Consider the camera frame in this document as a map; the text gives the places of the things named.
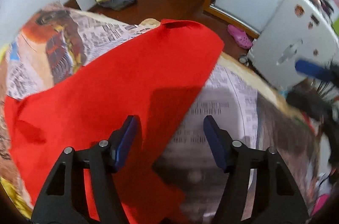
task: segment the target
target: sticker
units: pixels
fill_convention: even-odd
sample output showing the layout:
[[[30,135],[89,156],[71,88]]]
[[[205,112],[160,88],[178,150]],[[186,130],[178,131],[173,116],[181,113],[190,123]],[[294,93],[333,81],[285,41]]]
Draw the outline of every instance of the sticker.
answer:
[[[296,14],[297,17],[302,17],[305,11],[302,6],[296,5],[296,7],[294,8],[294,13]]]

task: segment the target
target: red fabric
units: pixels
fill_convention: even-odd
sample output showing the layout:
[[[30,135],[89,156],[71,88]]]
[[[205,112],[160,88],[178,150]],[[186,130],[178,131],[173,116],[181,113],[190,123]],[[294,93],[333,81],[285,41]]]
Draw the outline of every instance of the red fabric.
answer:
[[[193,21],[161,26],[102,55],[75,75],[22,101],[7,97],[11,155],[33,203],[66,146],[89,148],[107,139],[127,115],[141,127],[126,165],[114,175],[131,223],[182,220],[183,193],[151,169],[208,79],[223,48],[210,29]],[[97,218],[86,178],[89,210]]]

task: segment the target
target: pink clog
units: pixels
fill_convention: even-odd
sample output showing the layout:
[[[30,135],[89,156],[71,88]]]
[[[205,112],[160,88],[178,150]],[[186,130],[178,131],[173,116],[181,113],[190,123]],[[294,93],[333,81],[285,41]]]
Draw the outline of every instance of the pink clog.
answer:
[[[253,45],[252,41],[248,38],[248,36],[243,30],[240,30],[233,25],[228,25],[227,31],[241,48],[249,49],[252,47]]]

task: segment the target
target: pink shoe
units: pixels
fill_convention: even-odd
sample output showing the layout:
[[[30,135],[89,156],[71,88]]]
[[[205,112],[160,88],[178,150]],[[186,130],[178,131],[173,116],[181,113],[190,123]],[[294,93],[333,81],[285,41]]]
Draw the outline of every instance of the pink shoe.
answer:
[[[240,30],[233,25],[228,25],[227,31],[241,48],[249,49],[252,47],[253,45],[252,41],[250,41],[250,39],[243,30]]]

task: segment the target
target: silver screw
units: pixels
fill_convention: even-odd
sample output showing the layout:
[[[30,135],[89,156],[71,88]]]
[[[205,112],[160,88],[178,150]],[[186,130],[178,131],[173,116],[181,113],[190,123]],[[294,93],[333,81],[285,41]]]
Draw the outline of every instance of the silver screw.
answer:
[[[100,142],[99,142],[99,146],[101,146],[101,147],[105,147],[105,146],[107,146],[108,145],[108,141],[107,140],[101,140]]]
[[[271,153],[271,154],[276,154],[278,151],[275,147],[269,147],[268,152]]]
[[[241,147],[242,143],[241,143],[240,141],[238,141],[238,140],[234,140],[234,141],[232,142],[232,145],[233,145],[234,147]]]
[[[73,151],[73,149],[72,149],[71,147],[67,147],[67,148],[64,149],[64,153],[65,153],[65,154],[69,154],[69,153],[71,153],[72,151]]]

